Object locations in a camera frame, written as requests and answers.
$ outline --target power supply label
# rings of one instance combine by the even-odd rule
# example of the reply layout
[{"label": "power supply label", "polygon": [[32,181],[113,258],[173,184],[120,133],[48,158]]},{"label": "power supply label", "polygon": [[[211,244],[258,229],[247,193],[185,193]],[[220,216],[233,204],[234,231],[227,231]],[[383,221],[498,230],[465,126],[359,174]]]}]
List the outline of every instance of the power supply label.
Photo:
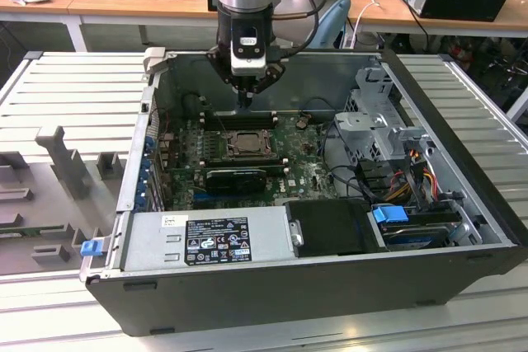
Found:
[{"label": "power supply label", "polygon": [[189,220],[185,231],[187,265],[251,261],[248,218]]}]

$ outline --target black plastic cover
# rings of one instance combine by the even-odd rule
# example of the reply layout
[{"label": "black plastic cover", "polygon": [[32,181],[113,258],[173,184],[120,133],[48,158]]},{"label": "black plastic cover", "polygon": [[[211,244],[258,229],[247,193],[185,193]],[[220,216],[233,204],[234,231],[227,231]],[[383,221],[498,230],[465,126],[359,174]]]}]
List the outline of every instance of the black plastic cover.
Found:
[{"label": "black plastic cover", "polygon": [[298,257],[358,255],[379,251],[367,217],[368,205],[356,199],[290,201],[286,213],[300,224],[304,244]]}]

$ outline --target motherboard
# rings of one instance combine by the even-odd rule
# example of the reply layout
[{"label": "motherboard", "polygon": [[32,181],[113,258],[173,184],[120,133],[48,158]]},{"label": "motherboard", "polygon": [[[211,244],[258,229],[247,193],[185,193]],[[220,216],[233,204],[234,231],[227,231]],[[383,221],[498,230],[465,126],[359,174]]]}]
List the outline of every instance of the motherboard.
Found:
[{"label": "motherboard", "polygon": [[321,128],[298,114],[257,122],[187,120],[161,142],[163,174],[170,178],[168,206],[221,209],[336,198],[319,155]]}]

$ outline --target blue latch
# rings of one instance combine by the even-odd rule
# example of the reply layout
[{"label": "blue latch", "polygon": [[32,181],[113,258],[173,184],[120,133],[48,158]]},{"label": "blue latch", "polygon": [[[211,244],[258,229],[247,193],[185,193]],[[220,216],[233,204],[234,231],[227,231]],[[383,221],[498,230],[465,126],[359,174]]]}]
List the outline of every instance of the blue latch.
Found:
[{"label": "blue latch", "polygon": [[102,256],[102,244],[103,241],[91,240],[85,241],[81,245],[81,256]]},{"label": "blue latch", "polygon": [[403,206],[380,206],[372,211],[377,223],[408,222],[409,217]]}]

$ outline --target circuit board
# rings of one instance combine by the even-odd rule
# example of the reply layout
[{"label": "circuit board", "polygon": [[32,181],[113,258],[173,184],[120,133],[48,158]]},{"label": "circuit board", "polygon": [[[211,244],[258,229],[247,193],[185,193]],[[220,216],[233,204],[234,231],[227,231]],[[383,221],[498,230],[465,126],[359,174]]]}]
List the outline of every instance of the circuit board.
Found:
[{"label": "circuit board", "polygon": [[237,162],[238,169],[266,170],[266,188],[248,195],[221,196],[212,196],[205,188],[207,173],[214,169],[209,165],[214,162],[210,161],[204,167],[203,159],[209,152],[216,153],[216,157],[229,152],[224,143],[226,134],[236,136],[238,133],[239,142],[244,135],[231,130],[204,131],[198,121],[187,121],[185,128],[180,128],[177,133],[177,167],[165,170],[172,178],[172,210],[277,206],[291,199],[336,198],[336,190],[318,156],[322,138],[320,129],[311,124],[298,129],[298,115],[278,115],[277,119],[274,129],[262,133],[269,136],[268,144],[272,147],[267,156],[273,158],[276,154],[280,161],[287,158],[287,165],[245,167]]}]

